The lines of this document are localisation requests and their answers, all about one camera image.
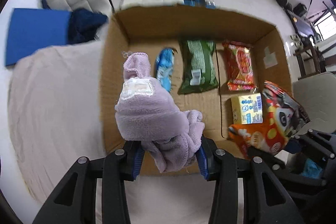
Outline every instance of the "mattress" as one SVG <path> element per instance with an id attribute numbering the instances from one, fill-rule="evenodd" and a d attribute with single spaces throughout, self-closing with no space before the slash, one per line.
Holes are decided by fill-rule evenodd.
<path id="1" fill-rule="evenodd" d="M 22 177 L 41 205 L 79 157 L 106 156 L 98 103 L 102 47 L 99 41 L 48 47 L 14 68 L 10 136 Z M 199 174 L 138 176 L 125 182 L 125 188 L 132 224 L 194 224 L 208 223 L 215 182 Z M 101 223 L 101 180 L 96 223 Z"/>

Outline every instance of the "green plastic bag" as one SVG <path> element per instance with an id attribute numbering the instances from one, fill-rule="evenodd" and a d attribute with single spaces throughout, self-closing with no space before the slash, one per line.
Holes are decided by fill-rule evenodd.
<path id="1" fill-rule="evenodd" d="M 183 83 L 178 94 L 200 93 L 218 87 L 212 55 L 213 41 L 187 40 L 180 42 L 183 58 Z"/>

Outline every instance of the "blue mat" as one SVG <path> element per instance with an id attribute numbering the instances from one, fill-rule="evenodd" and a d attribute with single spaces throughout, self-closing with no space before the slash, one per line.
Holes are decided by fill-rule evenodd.
<path id="1" fill-rule="evenodd" d="M 14 9 L 10 20 L 5 66 L 40 48 L 63 46 L 68 41 L 71 12 L 47 9 Z"/>

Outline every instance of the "purple towel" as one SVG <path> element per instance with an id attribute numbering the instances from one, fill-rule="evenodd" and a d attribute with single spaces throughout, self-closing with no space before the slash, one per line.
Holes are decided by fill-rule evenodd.
<path id="1" fill-rule="evenodd" d="M 115 119 L 125 140 L 142 141 L 161 173 L 192 164 L 201 146 L 202 114 L 182 112 L 160 82 L 150 77 L 145 53 L 132 54 L 124 63 L 123 90 L 115 106 Z"/>

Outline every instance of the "cardboard box wall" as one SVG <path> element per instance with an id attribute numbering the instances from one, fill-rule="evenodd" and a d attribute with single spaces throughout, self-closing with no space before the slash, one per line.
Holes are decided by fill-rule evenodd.
<path id="1" fill-rule="evenodd" d="M 219 88 L 199 94 L 178 95 L 183 80 L 183 63 L 179 41 L 183 39 L 209 39 L 216 41 L 213 63 Z M 252 44 L 252 67 L 255 84 L 263 88 L 265 80 L 272 81 L 288 92 L 292 85 L 283 42 L 275 26 L 259 19 L 225 10 L 184 5 L 162 7 L 133 7 L 115 14 L 109 27 L 102 58 L 100 104 L 103 135 L 107 153 L 122 147 L 122 139 L 115 121 L 115 105 L 123 86 L 122 52 L 148 54 L 154 76 L 154 63 L 165 47 L 177 49 L 172 75 L 172 95 L 181 111 L 196 109 L 202 112 L 204 136 L 213 139 L 217 147 L 236 157 L 242 154 L 235 143 L 227 140 L 227 128 L 232 124 L 230 97 L 247 92 L 227 89 L 225 62 L 222 57 L 225 39 Z M 265 54 L 273 54 L 276 65 L 266 68 Z M 197 163 L 168 175 L 199 172 Z M 142 163 L 141 175 L 159 175 L 154 160 L 148 153 Z"/>

